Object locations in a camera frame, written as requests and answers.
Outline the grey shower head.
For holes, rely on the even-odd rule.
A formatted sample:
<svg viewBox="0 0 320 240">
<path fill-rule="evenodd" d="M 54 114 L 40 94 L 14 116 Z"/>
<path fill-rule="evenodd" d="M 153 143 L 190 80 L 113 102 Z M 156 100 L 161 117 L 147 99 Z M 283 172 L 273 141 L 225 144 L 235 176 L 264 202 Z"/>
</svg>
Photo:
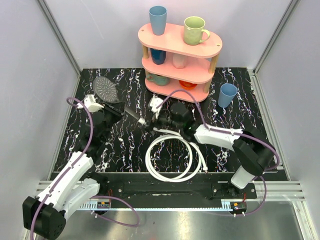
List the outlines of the grey shower head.
<svg viewBox="0 0 320 240">
<path fill-rule="evenodd" d="M 97 97 L 105 103 L 108 104 L 119 104 L 124 103 L 124 111 L 135 118 L 141 125 L 147 125 L 147 122 L 140 117 L 138 113 L 133 111 L 131 108 L 127 106 L 124 101 L 121 101 L 118 98 L 118 91 L 116 89 L 116 85 L 109 80 L 107 77 L 99 76 L 93 80 L 92 89 L 97 95 Z"/>
</svg>

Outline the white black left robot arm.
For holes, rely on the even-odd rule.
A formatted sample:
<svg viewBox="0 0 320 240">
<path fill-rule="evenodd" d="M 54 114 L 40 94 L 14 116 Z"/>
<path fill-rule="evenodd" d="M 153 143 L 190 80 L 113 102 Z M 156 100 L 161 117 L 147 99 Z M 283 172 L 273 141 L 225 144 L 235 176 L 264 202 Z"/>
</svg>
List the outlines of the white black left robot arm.
<svg viewBox="0 0 320 240">
<path fill-rule="evenodd" d="M 23 226 L 47 240 L 57 239 L 70 216 L 91 197 L 103 198 L 109 190 L 108 178 L 91 171 L 112 126 L 125 113 L 124 102 L 82 104 L 88 117 L 66 166 L 37 196 L 22 203 Z"/>
</svg>

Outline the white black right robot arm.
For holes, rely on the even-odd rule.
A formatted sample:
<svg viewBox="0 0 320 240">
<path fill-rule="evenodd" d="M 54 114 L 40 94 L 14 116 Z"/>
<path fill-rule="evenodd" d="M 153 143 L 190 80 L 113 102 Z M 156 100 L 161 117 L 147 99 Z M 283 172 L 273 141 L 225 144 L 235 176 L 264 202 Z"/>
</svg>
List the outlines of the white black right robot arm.
<svg viewBox="0 0 320 240">
<path fill-rule="evenodd" d="M 261 177 L 277 154 L 275 148 L 255 127 L 248 130 L 214 127 L 195 121 L 192 113 L 181 102 L 172 104 L 167 112 L 161 110 L 162 105 L 160 98 L 153 99 L 148 105 L 153 113 L 151 126 L 154 131 L 164 132 L 159 129 L 160 126 L 174 127 L 178 132 L 169 131 L 167 136 L 184 140 L 188 146 L 192 143 L 213 145 L 236 154 L 240 167 L 227 185 L 228 195 L 232 198 L 243 195 L 248 183 Z"/>
</svg>

